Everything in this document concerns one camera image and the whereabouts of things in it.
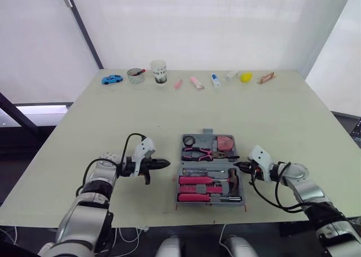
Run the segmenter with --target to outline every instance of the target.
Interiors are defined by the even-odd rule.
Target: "white table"
[[[171,165],[151,171],[151,185],[143,177],[120,178],[111,198],[114,227],[220,223],[254,223],[305,220],[287,214],[260,199],[243,175],[247,212],[243,207],[185,207],[175,209],[175,181],[180,165],[181,135],[213,128],[231,134],[242,159],[255,144],[274,161],[304,164],[314,180],[346,216],[361,215],[360,149],[332,113],[295,71],[276,72],[276,78],[256,83],[269,72],[253,72],[249,83],[238,78],[213,88],[210,72],[168,71],[168,82],[146,81],[131,85],[127,79],[101,85],[109,74],[126,76],[125,70],[101,70],[76,100],[38,152],[0,208],[0,224],[57,227],[74,200],[87,164],[103,152],[121,153],[126,137],[141,132],[157,148],[153,158]],[[206,89],[189,81],[195,76]],[[179,90],[174,85],[179,79]],[[137,138],[127,155],[133,154]],[[275,184],[258,181],[264,195],[274,200]],[[296,203],[290,189],[280,187],[285,205]]]

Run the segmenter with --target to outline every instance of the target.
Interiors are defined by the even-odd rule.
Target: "pliers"
[[[229,157],[225,152],[212,151],[211,149],[199,147],[186,147],[183,148],[182,151],[205,154],[205,156],[200,157],[182,156],[183,161],[213,161],[214,158],[239,158],[238,156]]]

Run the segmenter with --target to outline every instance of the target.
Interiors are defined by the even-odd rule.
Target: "white cable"
[[[14,245],[16,245],[16,242],[17,242],[17,229],[16,229],[16,226],[14,226],[14,229],[15,229]]]
[[[136,228],[135,230],[137,231],[137,237],[135,237],[133,240],[126,240],[126,239],[124,239],[124,237],[122,236],[122,233],[121,233],[121,231],[120,231],[120,228],[118,228],[120,237],[121,237],[122,240],[123,240],[124,242],[126,242],[126,243],[132,243],[132,242],[134,242],[135,240],[137,240],[137,239],[139,238],[140,234],[142,233],[142,230],[140,230],[139,233],[138,233],[138,229],[137,229],[137,228]]]
[[[221,242],[221,240],[222,240],[222,236],[223,236],[223,231],[224,231],[224,228],[226,227],[226,224],[225,225],[223,225],[223,228],[222,228],[222,231],[221,231],[221,236],[219,237],[219,244],[222,246],[222,247],[224,247],[227,251],[228,251],[228,253],[229,253],[229,255],[231,256],[231,257],[233,257],[233,255],[232,255],[232,252],[230,251],[230,249],[225,245],[225,244],[223,244],[222,242]]]
[[[4,231],[1,228],[0,228],[0,231],[3,232],[11,240],[11,242],[15,245],[15,241],[14,241],[14,239],[12,239],[11,235],[9,235],[6,231]]]
[[[117,256],[113,256],[113,257],[123,257],[123,256],[126,256],[126,255],[129,255],[131,253],[133,253],[139,246],[139,236],[140,236],[140,233],[142,232],[142,230],[140,230],[140,232],[138,233],[138,229],[136,228],[135,229],[136,232],[137,232],[137,245],[135,246],[134,249],[132,249],[131,251],[127,252],[127,253],[124,253],[124,254],[121,254],[121,255],[117,255]]]
[[[115,228],[114,242],[112,248],[114,248],[116,242],[117,242],[117,228]]]

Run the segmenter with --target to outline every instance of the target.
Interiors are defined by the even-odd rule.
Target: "yellow egg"
[[[246,72],[241,75],[242,82],[249,82],[252,79],[253,74],[251,72]]]

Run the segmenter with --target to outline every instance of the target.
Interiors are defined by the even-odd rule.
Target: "paper cup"
[[[154,60],[151,62],[153,75],[158,84],[167,82],[167,66],[163,60]]]

